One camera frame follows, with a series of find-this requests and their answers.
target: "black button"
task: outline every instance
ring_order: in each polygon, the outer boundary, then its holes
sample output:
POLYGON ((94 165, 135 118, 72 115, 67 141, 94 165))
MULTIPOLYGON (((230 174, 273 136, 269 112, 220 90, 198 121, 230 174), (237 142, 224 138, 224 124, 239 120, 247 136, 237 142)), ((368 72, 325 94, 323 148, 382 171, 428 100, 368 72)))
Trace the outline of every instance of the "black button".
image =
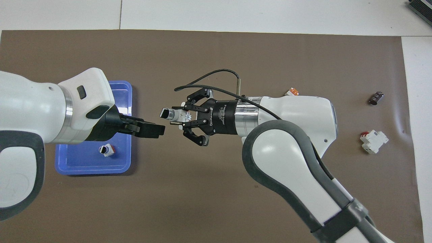
POLYGON ((78 90, 78 94, 79 94, 80 99, 84 99, 87 97, 86 90, 84 89, 84 86, 81 85, 76 90, 78 90))
POLYGON ((106 111, 108 111, 109 106, 98 106, 86 114, 89 119, 99 119, 106 111))

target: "brown mat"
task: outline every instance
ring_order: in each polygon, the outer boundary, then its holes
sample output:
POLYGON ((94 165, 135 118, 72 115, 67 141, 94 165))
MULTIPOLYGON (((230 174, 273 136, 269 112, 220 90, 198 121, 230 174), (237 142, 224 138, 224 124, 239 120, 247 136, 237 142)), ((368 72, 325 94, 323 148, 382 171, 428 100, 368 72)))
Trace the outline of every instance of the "brown mat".
MULTIPOLYGON (((60 175, 48 145, 44 187, 29 208, 0 223, 1 242, 315 242, 289 205, 246 173, 238 136, 215 135, 198 147, 159 118, 193 91, 175 87, 219 68, 237 71, 248 96, 280 97, 293 86, 328 98, 339 137, 324 163, 382 233, 423 242, 400 37, 3 31, 0 58, 0 70, 37 82, 101 68, 108 80, 132 84, 135 116, 167 125, 160 139, 133 141, 127 176, 60 175), (376 91, 385 97, 369 106, 376 91), (370 129, 390 139, 376 155, 359 140, 370 129)), ((231 74, 203 83, 235 90, 231 74)))

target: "plastic tray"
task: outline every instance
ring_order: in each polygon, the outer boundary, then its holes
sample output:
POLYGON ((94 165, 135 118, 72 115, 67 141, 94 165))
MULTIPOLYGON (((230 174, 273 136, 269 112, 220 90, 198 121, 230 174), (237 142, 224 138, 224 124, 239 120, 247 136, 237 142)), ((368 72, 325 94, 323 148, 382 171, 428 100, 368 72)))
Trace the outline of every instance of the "plastic tray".
MULTIPOLYGON (((120 113, 132 115, 132 86, 127 81, 109 81, 120 113)), ((108 141, 84 141, 56 146, 55 169, 62 175, 123 173, 130 167, 131 135, 117 133, 108 141), (105 157, 100 146, 110 143, 115 154, 105 157)))

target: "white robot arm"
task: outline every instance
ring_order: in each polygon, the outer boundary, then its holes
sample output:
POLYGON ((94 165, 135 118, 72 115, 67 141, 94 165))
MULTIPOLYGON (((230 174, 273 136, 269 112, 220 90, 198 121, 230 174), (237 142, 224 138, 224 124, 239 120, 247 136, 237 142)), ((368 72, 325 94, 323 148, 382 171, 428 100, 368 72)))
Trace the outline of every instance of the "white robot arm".
POLYGON ((54 83, 0 71, 0 221, 26 208, 44 180, 44 144, 157 138, 165 127, 118 112, 104 73, 90 68, 54 83))
POLYGON ((208 145, 213 134, 238 134, 249 175, 281 195, 319 242, 392 243, 321 161, 337 136, 330 101, 312 96, 246 98, 230 92, 238 99, 215 100, 214 87, 189 84, 175 90, 188 87, 202 89, 181 106, 164 108, 160 117, 179 125, 200 146, 208 145), (197 106, 203 98, 208 99, 197 106), (196 120, 190 111, 197 112, 196 120), (206 135, 197 136, 192 128, 206 135))

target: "capacitor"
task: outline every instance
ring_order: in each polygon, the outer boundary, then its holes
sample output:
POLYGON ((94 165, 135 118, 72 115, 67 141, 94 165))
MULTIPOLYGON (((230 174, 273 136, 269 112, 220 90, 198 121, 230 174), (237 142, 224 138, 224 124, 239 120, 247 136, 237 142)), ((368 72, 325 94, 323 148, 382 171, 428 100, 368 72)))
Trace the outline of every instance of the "capacitor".
POLYGON ((378 104, 378 101, 381 100, 381 98, 384 97, 384 94, 380 91, 376 92, 372 95, 371 99, 369 100, 369 104, 376 105, 378 104))

